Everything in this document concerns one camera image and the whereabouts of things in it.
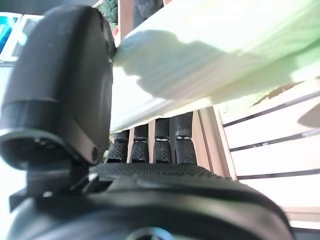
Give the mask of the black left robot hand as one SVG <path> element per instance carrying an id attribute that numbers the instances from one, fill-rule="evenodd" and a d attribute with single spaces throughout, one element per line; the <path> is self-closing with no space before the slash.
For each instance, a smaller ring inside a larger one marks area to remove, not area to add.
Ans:
<path id="1" fill-rule="evenodd" d="M 6 240 L 293 240 L 284 212 L 197 165 L 192 119 L 109 145 L 115 44 L 89 6 L 50 10 L 13 68 L 0 110 L 0 155 L 26 171 L 9 197 Z"/>

